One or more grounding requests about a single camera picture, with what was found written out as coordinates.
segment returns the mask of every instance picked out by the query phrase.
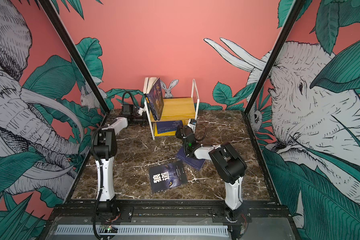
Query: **elephant eye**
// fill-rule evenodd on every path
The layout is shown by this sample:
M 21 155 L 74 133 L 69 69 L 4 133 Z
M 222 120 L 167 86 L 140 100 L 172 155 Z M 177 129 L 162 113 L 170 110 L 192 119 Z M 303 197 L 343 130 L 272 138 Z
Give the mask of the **elephant eye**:
M 302 94 L 302 83 L 299 84 L 299 90 L 300 90 L 300 93 Z

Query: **black metal frame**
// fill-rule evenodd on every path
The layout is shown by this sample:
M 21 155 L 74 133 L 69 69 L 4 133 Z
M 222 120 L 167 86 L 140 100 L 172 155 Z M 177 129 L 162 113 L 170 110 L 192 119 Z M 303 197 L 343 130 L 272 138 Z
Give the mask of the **black metal frame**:
M 103 120 L 103 123 L 106 121 L 110 110 L 107 107 L 104 99 L 101 97 L 96 84 L 93 82 L 91 74 L 86 68 L 85 63 L 83 62 L 80 54 L 77 52 L 76 46 L 70 39 L 66 29 L 61 23 L 59 16 L 55 12 L 53 6 L 49 2 L 49 0 L 39 0 L 41 6 L 44 11 L 48 15 L 51 20 L 53 26 L 70 52 L 73 60 L 76 62 L 79 69 L 82 71 L 84 78 L 87 83 L 90 85 L 91 89 L 96 95 L 96 98 L 99 99 L 102 108 L 106 112 L 106 117 Z M 298 234 L 297 228 L 294 224 L 294 221 L 290 215 L 288 208 L 284 205 L 280 204 L 279 198 L 277 196 L 276 190 L 274 188 L 271 176 L 269 175 L 268 169 L 266 167 L 266 163 L 264 161 L 263 155 L 261 154 L 261 150 L 256 141 L 256 137 L 252 128 L 250 127 L 250 122 L 248 119 L 248 113 L 251 106 L 254 104 L 256 96 L 258 96 L 264 82 L 268 78 L 269 72 L 278 57 L 278 54 L 286 41 L 289 32 L 292 29 L 292 26 L 304 4 L 304 0 L 296 0 L 290 14 L 288 15 L 284 27 L 277 39 L 277 42 L 274 46 L 274 49 L 269 57 L 269 60 L 266 63 L 266 66 L 261 74 L 258 84 L 254 90 L 254 93 L 251 98 L 248 106 L 243 112 L 243 119 L 248 128 L 248 132 L 250 135 L 251 143 L 254 146 L 254 150 L 259 161 L 259 166 L 264 175 L 264 180 L 268 189 L 270 200 L 244 200 L 243 204 L 246 205 L 248 213 L 251 217 L 279 217 L 279 218 L 287 218 L 289 224 L 293 230 L 295 238 L 300 240 L 300 236 Z M 90 154 L 87 154 L 86 159 L 83 162 L 83 165 L 78 172 L 77 178 L 69 192 L 67 199 L 64 204 L 57 205 L 54 208 L 51 216 L 49 217 L 46 227 L 44 228 L 41 235 L 38 239 L 45 239 L 48 235 L 49 229 L 52 226 L 52 223 L 56 217 L 63 216 L 72 216 L 72 217 L 91 217 L 94 211 L 94 201 L 95 199 L 72 199 L 72 194 L 74 189 L 77 186 L 78 181 L 85 169 L 85 166 L 88 162 Z M 120 207 L 133 207 L 133 217 L 211 217 L 210 210 L 213 207 L 222 207 L 224 205 L 223 200 L 129 200 L 129 199 L 121 199 L 116 201 L 117 206 Z
M 69 54 L 71 55 L 73 61 L 76 63 L 77 67 L 81 71 L 81 74 L 83 75 L 84 79 L 87 81 L 92 92 L 95 94 L 104 112 L 109 113 L 110 109 L 108 108 L 107 103 L 104 101 L 103 97 L 101 96 L 99 89 L 97 88 L 95 82 L 92 79 L 91 73 L 89 72 L 86 64 L 81 58 L 81 55 L 77 51 L 76 45 L 73 43 L 71 37 L 69 36 L 67 30 L 62 24 L 60 17 L 56 13 L 51 2 L 49 0 L 39 0 L 39 2 L 44 12 L 48 16 L 49 20 L 51 21 L 52 25 L 55 27 L 65 47 L 69 51 Z
M 256 101 L 256 97 L 259 95 L 265 81 L 268 79 L 269 76 L 269 72 L 271 71 L 274 62 L 276 61 L 281 48 L 283 47 L 285 41 L 287 40 L 287 37 L 289 35 L 289 32 L 292 29 L 293 24 L 295 23 L 303 5 L 305 3 L 305 0 L 295 0 L 292 9 L 289 13 L 289 15 L 287 16 L 287 19 L 285 21 L 285 24 L 283 26 L 283 29 L 280 32 L 280 35 L 275 43 L 275 46 L 273 47 L 273 50 L 271 52 L 271 54 L 269 55 L 269 59 L 267 61 L 267 63 L 265 64 L 264 70 L 261 73 L 260 79 L 258 81 L 258 83 L 256 84 L 256 87 L 252 93 L 252 97 L 247 105 L 247 107 L 245 108 L 245 115 L 248 115 L 250 112 L 250 109 L 252 108 L 253 104 Z

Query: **ventilation grille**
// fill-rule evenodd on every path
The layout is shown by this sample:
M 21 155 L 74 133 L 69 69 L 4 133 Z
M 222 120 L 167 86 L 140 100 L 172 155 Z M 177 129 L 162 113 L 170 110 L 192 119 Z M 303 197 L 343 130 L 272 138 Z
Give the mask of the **ventilation grille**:
M 117 233 L 96 226 L 99 235 L 203 235 L 229 237 L 227 226 L 113 225 Z M 58 225 L 55 235 L 93 235 L 92 225 Z

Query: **dark blue book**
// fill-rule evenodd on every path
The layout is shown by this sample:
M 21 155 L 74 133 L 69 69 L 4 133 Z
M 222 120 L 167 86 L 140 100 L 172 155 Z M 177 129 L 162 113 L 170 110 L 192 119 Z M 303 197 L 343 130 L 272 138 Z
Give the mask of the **dark blue book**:
M 184 154 L 183 147 L 180 148 L 180 150 L 176 154 L 176 157 L 178 159 L 180 159 L 181 161 L 185 162 L 186 164 L 188 164 L 189 166 L 196 168 L 198 171 L 200 171 L 200 169 L 202 169 L 202 167 L 206 161 L 206 159 L 197 159 L 197 158 L 192 158 L 192 157 L 186 157 Z
M 177 126 L 183 126 L 183 121 L 166 121 L 166 122 L 157 122 L 157 133 L 164 132 L 173 132 L 177 130 Z
M 149 78 L 147 92 L 144 93 L 155 121 L 159 121 L 163 113 L 164 100 L 160 78 Z
M 152 192 L 167 190 L 188 182 L 182 161 L 151 167 L 149 179 Z

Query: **brown marble surface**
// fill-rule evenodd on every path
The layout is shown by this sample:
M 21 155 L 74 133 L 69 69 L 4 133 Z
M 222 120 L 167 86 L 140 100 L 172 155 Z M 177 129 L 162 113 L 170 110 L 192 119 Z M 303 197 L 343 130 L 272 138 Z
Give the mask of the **brown marble surface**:
M 115 119 L 119 110 L 113 110 L 107 122 Z M 245 200 L 268 200 L 263 174 L 251 145 L 240 111 L 199 111 L 199 124 L 207 128 L 204 144 L 231 142 L 247 164 L 242 192 Z M 202 137 L 203 127 L 197 127 L 196 136 Z M 118 199 L 224 199 L 225 185 L 211 161 L 200 171 L 184 164 L 188 183 L 152 193 L 149 168 L 175 162 L 181 141 L 174 136 L 152 140 L 149 126 L 130 126 L 117 136 L 117 156 L 114 161 L 114 188 Z M 94 199 L 97 193 L 97 171 L 91 156 L 72 199 Z

